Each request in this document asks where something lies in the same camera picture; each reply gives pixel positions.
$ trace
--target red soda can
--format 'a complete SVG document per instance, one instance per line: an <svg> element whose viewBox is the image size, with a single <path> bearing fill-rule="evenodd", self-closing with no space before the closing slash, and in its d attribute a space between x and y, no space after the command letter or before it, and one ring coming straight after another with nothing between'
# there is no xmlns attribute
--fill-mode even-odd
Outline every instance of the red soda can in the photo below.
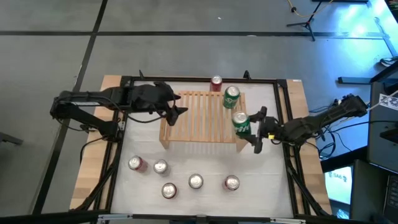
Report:
<svg viewBox="0 0 398 224"><path fill-rule="evenodd" d="M221 85L223 84L223 79L216 75L210 80L210 91L221 91Z"/></svg>
<svg viewBox="0 0 398 224"><path fill-rule="evenodd" d="M240 181L235 175L229 175L223 182L223 188L225 190L236 190L239 188Z"/></svg>
<svg viewBox="0 0 398 224"><path fill-rule="evenodd" d="M139 156L133 156L129 160L129 167L132 170L143 173L148 168L148 163Z"/></svg>

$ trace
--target green can label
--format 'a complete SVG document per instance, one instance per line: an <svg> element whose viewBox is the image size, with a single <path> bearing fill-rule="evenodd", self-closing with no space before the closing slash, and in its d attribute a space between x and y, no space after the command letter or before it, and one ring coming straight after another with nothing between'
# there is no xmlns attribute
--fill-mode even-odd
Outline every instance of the green can label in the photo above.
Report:
<svg viewBox="0 0 398 224"><path fill-rule="evenodd" d="M230 86L225 90L223 105L227 109L233 109L238 102L241 92L236 86Z"/></svg>
<svg viewBox="0 0 398 224"><path fill-rule="evenodd" d="M239 134L251 134L249 116L242 111L238 111L232 115L232 123L234 124L235 133Z"/></svg>

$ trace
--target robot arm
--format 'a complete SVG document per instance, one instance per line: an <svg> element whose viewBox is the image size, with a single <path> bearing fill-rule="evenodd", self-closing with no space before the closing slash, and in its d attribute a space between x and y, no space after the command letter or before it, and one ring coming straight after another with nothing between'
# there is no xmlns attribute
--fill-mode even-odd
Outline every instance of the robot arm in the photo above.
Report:
<svg viewBox="0 0 398 224"><path fill-rule="evenodd" d="M295 118L285 124L279 124L274 117L267 115L267 108L263 106L261 110L254 115L250 115L250 122L260 122L257 136L240 136L249 141L254 146L254 153L258 154L262 148L262 138L275 139L278 141L301 146L314 134L322 134L322 128L338 121L341 118L361 117L367 111L366 104L359 96L347 95L343 97L340 103L331 106L327 111L316 116L306 116L304 118Z"/></svg>
<svg viewBox="0 0 398 224"><path fill-rule="evenodd" d="M79 121L89 128L97 129L106 140L115 142L119 140L116 136L117 122L103 121L79 107L104 106L109 110L119 110L127 114L156 112L173 126L178 116L188 110L188 108L176 107L175 100L180 98L164 82L133 87L111 87L99 92L63 91L54 99L50 114L58 120Z"/></svg>

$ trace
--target upright can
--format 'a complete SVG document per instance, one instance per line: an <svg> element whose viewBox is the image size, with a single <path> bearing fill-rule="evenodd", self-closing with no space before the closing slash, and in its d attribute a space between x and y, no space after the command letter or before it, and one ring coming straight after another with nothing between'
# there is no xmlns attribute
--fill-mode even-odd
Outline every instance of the upright can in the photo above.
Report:
<svg viewBox="0 0 398 224"><path fill-rule="evenodd" d="M159 159L154 164L155 173L157 173L161 176L164 176L164 177L167 176L170 173L169 170L170 170L169 164L166 161L164 161L163 159Z"/></svg>
<svg viewBox="0 0 398 224"><path fill-rule="evenodd" d="M236 86L230 86L225 90L224 93L224 107L227 109L233 109L238 102L241 92Z"/></svg>
<svg viewBox="0 0 398 224"><path fill-rule="evenodd" d="M215 75L210 80L210 91L221 91L222 84L223 84L223 79L219 75Z"/></svg>
<svg viewBox="0 0 398 224"><path fill-rule="evenodd" d="M229 175L225 178L223 182L223 188L225 190L236 190L240 185L239 179L235 175Z"/></svg>
<svg viewBox="0 0 398 224"><path fill-rule="evenodd" d="M148 163L139 156L133 156L129 160L129 167L137 172L145 172L148 168Z"/></svg>
<svg viewBox="0 0 398 224"><path fill-rule="evenodd" d="M177 187L173 183L167 183L162 187L162 195L164 198L171 199L177 194Z"/></svg>
<svg viewBox="0 0 398 224"><path fill-rule="evenodd" d="M188 184L193 189L199 189L203 185L203 177L199 174L192 174L188 179Z"/></svg>
<svg viewBox="0 0 398 224"><path fill-rule="evenodd" d="M251 134L249 116L242 111L238 111L232 115L232 123L234 124L235 133Z"/></svg>

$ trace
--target silver can top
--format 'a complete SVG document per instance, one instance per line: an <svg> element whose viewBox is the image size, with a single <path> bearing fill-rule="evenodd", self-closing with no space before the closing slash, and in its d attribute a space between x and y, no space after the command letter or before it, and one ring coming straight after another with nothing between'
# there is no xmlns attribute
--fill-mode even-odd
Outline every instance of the silver can top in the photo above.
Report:
<svg viewBox="0 0 398 224"><path fill-rule="evenodd" d="M154 171L158 174L163 174L164 172L166 172L168 166L169 165L166 161L164 161L163 159L159 159L154 164Z"/></svg>
<svg viewBox="0 0 398 224"><path fill-rule="evenodd" d="M245 112L238 111L232 115L232 119L237 124L243 124L248 119L248 115Z"/></svg>
<svg viewBox="0 0 398 224"><path fill-rule="evenodd" d="M230 86L230 87L228 87L228 89L227 89L226 91L227 91L227 93L228 93L230 96L239 96L239 94L241 93L241 92L239 91L239 88L236 87L236 86Z"/></svg>
<svg viewBox="0 0 398 224"><path fill-rule="evenodd" d="M172 183L167 183L162 187L162 195L165 198L172 198L177 193L177 188Z"/></svg>
<svg viewBox="0 0 398 224"><path fill-rule="evenodd" d="M203 185L203 178L199 174L192 174L188 180L189 186L193 189L199 189Z"/></svg>
<svg viewBox="0 0 398 224"><path fill-rule="evenodd" d="M239 179L234 175L229 175L225 180L226 186L231 190L238 189L240 182Z"/></svg>
<svg viewBox="0 0 398 224"><path fill-rule="evenodd" d="M220 84L222 81L223 79L219 75L216 75L213 78L211 78L211 82L214 84Z"/></svg>
<svg viewBox="0 0 398 224"><path fill-rule="evenodd" d="M130 169L137 169L141 165L141 158L139 156L133 156L129 160Z"/></svg>

